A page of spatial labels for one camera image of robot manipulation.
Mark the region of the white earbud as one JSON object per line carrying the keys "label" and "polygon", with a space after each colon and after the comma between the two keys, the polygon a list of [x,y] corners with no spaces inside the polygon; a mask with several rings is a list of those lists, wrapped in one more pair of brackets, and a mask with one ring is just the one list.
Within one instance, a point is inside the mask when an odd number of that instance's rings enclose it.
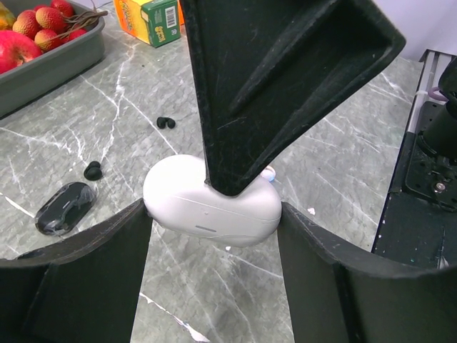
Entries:
{"label": "white earbud", "polygon": [[269,182],[273,182],[276,178],[276,171],[272,166],[267,166],[262,172],[261,177]]}

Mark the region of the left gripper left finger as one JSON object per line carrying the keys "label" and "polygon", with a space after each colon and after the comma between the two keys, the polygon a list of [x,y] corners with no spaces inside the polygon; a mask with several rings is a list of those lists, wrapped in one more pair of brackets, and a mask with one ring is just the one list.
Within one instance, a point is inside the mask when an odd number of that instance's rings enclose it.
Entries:
{"label": "left gripper left finger", "polygon": [[139,199],[93,227],[1,260],[2,342],[129,342],[152,219]]}

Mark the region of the white earbud charging case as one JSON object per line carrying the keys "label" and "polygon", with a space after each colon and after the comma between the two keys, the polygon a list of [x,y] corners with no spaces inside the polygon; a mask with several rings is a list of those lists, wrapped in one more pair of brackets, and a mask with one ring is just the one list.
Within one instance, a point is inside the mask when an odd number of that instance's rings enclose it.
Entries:
{"label": "white earbud charging case", "polygon": [[143,186],[147,212],[163,228],[232,247],[257,245],[281,219],[281,199],[263,177],[228,197],[206,183],[205,161],[178,154],[157,162]]}

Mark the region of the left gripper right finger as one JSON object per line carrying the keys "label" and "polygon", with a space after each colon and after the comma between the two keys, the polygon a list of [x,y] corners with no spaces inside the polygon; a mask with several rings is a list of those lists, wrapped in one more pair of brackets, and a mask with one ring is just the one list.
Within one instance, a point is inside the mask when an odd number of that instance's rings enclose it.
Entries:
{"label": "left gripper right finger", "polygon": [[296,342],[454,342],[456,268],[372,254],[289,203],[277,230]]}

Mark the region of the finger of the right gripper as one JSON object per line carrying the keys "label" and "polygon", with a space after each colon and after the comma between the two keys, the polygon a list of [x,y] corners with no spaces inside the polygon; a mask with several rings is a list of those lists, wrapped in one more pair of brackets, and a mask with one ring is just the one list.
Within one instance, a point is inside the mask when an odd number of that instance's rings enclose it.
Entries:
{"label": "finger of the right gripper", "polygon": [[240,194],[406,40],[372,1],[182,1],[206,181]]}

